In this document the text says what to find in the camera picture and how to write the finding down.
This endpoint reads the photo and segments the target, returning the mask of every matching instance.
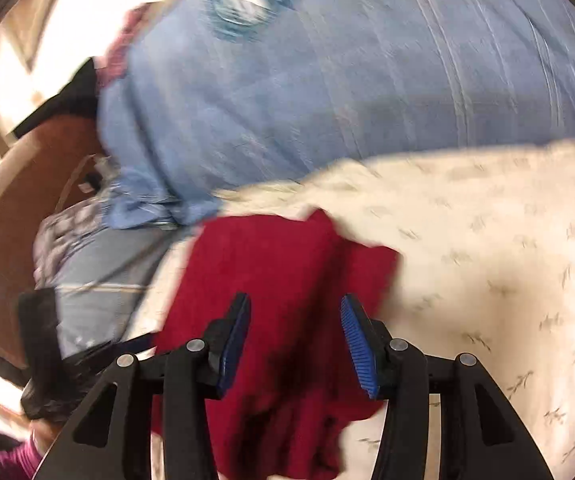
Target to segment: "blue bedsheet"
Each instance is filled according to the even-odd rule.
[[[100,98],[106,220],[342,158],[575,137],[568,0],[179,0]]]

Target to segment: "purple sleeve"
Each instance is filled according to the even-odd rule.
[[[0,467],[6,480],[31,480],[42,459],[31,437],[11,451],[0,451]]]

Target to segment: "crumpled fabric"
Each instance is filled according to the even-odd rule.
[[[224,316],[236,292],[250,296],[234,386],[206,402],[219,472],[230,480],[339,474],[341,431],[381,406],[359,386],[341,299],[352,292],[374,314],[397,256],[342,238],[321,210],[306,221],[256,215],[206,223],[155,343],[157,354],[178,348]],[[153,423],[160,433],[158,403]],[[166,453],[175,451],[168,443]]]
[[[163,189],[185,224],[216,189],[344,157],[575,138],[568,0],[178,0],[126,58],[101,141],[135,205]]]
[[[96,79],[98,90],[105,88],[114,79],[121,77],[127,68],[125,54],[139,30],[145,25],[145,16],[152,3],[141,4],[128,10],[118,37],[107,47],[105,56],[96,58]]]
[[[42,459],[30,437],[11,451],[0,451],[0,468],[5,480],[30,480]]]
[[[103,222],[113,229],[170,223],[188,225],[216,215],[221,201],[212,196],[185,202],[147,173],[121,171],[108,184],[102,202]]]

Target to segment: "bed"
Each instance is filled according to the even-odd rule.
[[[129,49],[100,101],[122,168],[107,221],[325,209],[347,237],[403,254],[380,314],[392,334],[477,354],[555,477],[574,478],[574,3],[251,3],[258,23],[232,28],[231,2],[177,0]],[[349,37],[352,12],[369,27]],[[192,240],[168,252],[128,336],[160,327]],[[347,428],[345,478],[370,476],[382,423]]]
[[[218,194],[224,215],[304,219],[320,207],[344,236],[400,251],[378,316],[392,336],[477,355],[554,477],[575,477],[575,142],[342,160],[300,183]],[[193,239],[168,252],[128,336],[161,327]],[[438,475],[439,405],[430,399],[427,479]],[[383,421],[346,428],[341,478],[370,477]]]

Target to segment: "metal screw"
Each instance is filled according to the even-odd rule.
[[[458,360],[465,366],[474,366],[476,364],[476,357],[472,354],[461,354]]]
[[[205,341],[202,339],[192,339],[187,341],[186,348],[190,352],[200,352],[203,348],[205,348]]]
[[[410,346],[408,344],[408,342],[405,341],[405,339],[401,339],[400,337],[395,337],[394,339],[392,339],[390,341],[390,348],[392,350],[397,351],[397,352],[402,352],[403,350],[407,350],[408,346]]]
[[[131,366],[133,362],[134,356],[129,354],[123,354],[116,360],[116,364],[121,368],[127,368],[128,366]]]

